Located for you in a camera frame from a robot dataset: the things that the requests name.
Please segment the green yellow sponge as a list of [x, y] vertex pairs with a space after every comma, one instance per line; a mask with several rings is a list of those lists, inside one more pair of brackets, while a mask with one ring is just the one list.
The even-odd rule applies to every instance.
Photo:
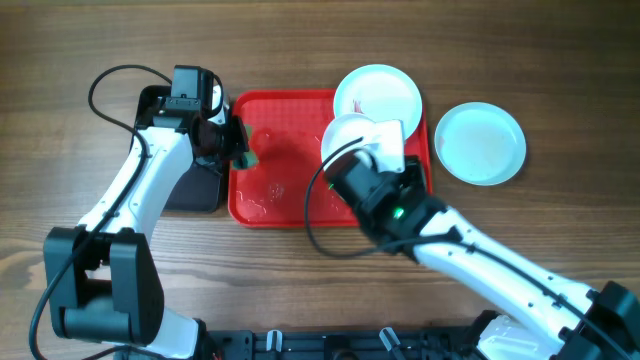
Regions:
[[[246, 133], [246, 141], [247, 143], [249, 143], [253, 134], [252, 127], [250, 125], [245, 125], [244, 130]], [[255, 167], [258, 163], [259, 160], [256, 153], [253, 150], [249, 149], [248, 151], [243, 152], [240, 157], [233, 161], [232, 167], [235, 170], [248, 170], [252, 167]]]

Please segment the white plate with stain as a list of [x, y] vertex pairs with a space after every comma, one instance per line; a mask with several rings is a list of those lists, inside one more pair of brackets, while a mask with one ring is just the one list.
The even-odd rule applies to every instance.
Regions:
[[[359, 113], [348, 113], [336, 117], [325, 129], [321, 142], [321, 159], [326, 169], [332, 162], [350, 149], [364, 148], [375, 153], [379, 145], [372, 143], [372, 134], [375, 122]], [[362, 137], [362, 141], [340, 151], [334, 158], [328, 158], [343, 145]]]

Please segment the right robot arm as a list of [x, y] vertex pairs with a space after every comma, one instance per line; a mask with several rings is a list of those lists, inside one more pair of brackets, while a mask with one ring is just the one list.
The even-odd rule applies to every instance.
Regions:
[[358, 152], [357, 210], [374, 239], [444, 273], [501, 309], [472, 342], [486, 359], [636, 359], [639, 301], [610, 281], [594, 290], [493, 240], [457, 210]]

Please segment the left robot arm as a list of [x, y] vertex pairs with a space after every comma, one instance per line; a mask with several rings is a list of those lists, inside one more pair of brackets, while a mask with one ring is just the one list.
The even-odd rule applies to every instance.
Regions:
[[131, 150], [101, 201], [75, 227], [55, 227], [45, 239], [47, 288], [29, 344], [48, 309], [60, 338], [156, 359], [213, 359], [217, 345], [205, 323], [166, 306], [149, 242], [192, 164], [240, 158], [250, 132], [238, 116], [204, 110], [162, 110], [130, 130]]

